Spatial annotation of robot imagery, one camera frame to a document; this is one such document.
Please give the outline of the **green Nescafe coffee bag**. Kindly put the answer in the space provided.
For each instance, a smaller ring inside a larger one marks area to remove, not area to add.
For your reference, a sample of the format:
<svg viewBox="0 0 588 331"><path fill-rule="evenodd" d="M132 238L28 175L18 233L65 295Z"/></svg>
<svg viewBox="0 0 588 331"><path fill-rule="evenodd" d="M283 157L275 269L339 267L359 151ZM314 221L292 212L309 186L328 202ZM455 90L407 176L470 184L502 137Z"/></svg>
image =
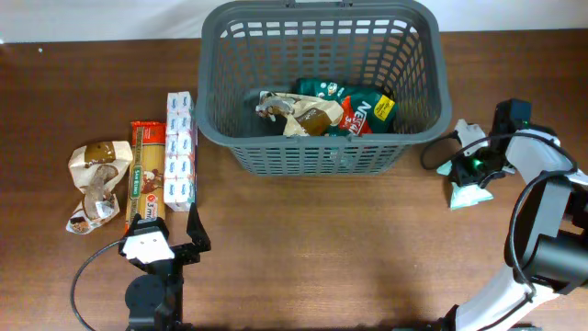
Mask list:
<svg viewBox="0 0 588 331"><path fill-rule="evenodd" d="M387 133L398 108L393 99L376 89L318 78L300 78L294 91L299 95L336 101L342 107L340 122L324 133L329 136Z"/></svg>

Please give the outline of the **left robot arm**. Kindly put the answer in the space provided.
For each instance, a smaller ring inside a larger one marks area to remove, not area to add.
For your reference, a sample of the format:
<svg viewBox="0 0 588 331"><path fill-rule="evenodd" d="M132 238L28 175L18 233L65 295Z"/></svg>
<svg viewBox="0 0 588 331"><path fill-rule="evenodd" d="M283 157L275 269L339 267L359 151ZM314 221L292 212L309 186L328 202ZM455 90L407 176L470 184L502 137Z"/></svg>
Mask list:
<svg viewBox="0 0 588 331"><path fill-rule="evenodd" d="M125 292L129 330L177 331L195 327L183 321L183 268L200 261L211 242L191 204L187 217L190 241L168 243L169 231L160 217L142 218L137 213L119 244L119 254L143 274Z"/></svg>

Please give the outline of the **white tissue multipack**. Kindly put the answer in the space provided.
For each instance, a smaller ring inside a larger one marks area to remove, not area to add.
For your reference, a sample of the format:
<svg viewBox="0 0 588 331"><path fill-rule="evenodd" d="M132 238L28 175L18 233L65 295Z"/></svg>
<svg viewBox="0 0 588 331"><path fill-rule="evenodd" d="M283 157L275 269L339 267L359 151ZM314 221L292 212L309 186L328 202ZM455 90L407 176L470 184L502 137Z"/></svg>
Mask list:
<svg viewBox="0 0 588 331"><path fill-rule="evenodd" d="M189 211L197 199L198 126L188 91L167 95L165 133L164 202L172 211Z"/></svg>

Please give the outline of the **orange spaghetti packet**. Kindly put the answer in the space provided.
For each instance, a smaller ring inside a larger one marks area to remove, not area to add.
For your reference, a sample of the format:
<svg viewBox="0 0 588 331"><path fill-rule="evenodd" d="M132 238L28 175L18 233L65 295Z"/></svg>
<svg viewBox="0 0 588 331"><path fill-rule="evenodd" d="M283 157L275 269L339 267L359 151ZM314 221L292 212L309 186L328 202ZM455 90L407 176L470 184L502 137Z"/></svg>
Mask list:
<svg viewBox="0 0 588 331"><path fill-rule="evenodd" d="M145 218L165 219L164 159L166 125L157 121L131 124L129 194L125 229L137 214Z"/></svg>

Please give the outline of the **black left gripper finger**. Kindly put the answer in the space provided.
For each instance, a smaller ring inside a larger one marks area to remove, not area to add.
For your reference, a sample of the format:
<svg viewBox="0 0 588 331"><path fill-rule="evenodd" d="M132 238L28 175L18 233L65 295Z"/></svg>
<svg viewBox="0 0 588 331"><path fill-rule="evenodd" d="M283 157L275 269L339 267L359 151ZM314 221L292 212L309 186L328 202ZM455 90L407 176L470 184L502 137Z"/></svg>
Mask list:
<svg viewBox="0 0 588 331"><path fill-rule="evenodd" d="M167 227L164 220L160 217L142 219L140 215L136 215L130 225L130 235L150 234L161 232L167 235Z"/></svg>
<svg viewBox="0 0 588 331"><path fill-rule="evenodd" d="M190 205L187 219L187 235L199 252L207 252L211 249L211 241L199 218L197 204Z"/></svg>

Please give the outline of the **light teal wipes packet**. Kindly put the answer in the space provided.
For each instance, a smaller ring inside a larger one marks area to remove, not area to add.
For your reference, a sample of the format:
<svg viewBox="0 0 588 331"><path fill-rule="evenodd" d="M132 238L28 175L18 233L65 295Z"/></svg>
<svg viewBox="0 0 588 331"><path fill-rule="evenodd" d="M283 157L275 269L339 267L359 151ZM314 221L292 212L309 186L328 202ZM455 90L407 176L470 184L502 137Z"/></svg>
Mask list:
<svg viewBox="0 0 588 331"><path fill-rule="evenodd" d="M436 173L446 176L452 187L449 208L454 211L492 200L490 191L479 186L479 176L468 165L447 161L436 169Z"/></svg>

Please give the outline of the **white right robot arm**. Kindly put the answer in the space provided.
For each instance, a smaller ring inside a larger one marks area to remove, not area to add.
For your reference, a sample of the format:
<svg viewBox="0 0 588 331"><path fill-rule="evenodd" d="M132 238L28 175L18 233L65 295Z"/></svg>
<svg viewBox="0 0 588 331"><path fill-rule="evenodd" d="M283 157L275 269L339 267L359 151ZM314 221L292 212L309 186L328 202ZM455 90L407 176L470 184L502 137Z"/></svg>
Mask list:
<svg viewBox="0 0 588 331"><path fill-rule="evenodd" d="M492 130L459 120L448 138L461 148L437 172L453 187L453 209L490 200L488 184L519 174L504 264L474 297L454 306L439 330L513 330L539 305L587 285L587 176L551 128L531 120L530 103L496 106Z"/></svg>

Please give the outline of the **beige brown snack bag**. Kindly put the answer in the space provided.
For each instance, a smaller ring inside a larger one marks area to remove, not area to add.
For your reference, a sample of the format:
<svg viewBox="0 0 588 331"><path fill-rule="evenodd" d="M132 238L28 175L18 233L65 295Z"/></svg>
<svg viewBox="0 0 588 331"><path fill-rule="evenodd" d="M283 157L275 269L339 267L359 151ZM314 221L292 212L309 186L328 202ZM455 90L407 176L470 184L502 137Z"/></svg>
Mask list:
<svg viewBox="0 0 588 331"><path fill-rule="evenodd" d="M344 109L336 101L319 97L261 91L255 113L272 121L276 116L283 117L283 134L287 137L321 136L339 124Z"/></svg>

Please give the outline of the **brown white snack bag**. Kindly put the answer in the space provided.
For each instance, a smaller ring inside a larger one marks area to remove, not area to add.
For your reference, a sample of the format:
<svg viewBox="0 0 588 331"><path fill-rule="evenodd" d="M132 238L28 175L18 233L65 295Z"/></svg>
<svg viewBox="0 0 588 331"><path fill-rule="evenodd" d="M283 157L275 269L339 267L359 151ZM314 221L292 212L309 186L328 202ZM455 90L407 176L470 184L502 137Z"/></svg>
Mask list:
<svg viewBox="0 0 588 331"><path fill-rule="evenodd" d="M68 168L83 198L65 226L68 232L89 234L120 212L113 189L132 161L130 143L126 141L90 143L73 151Z"/></svg>

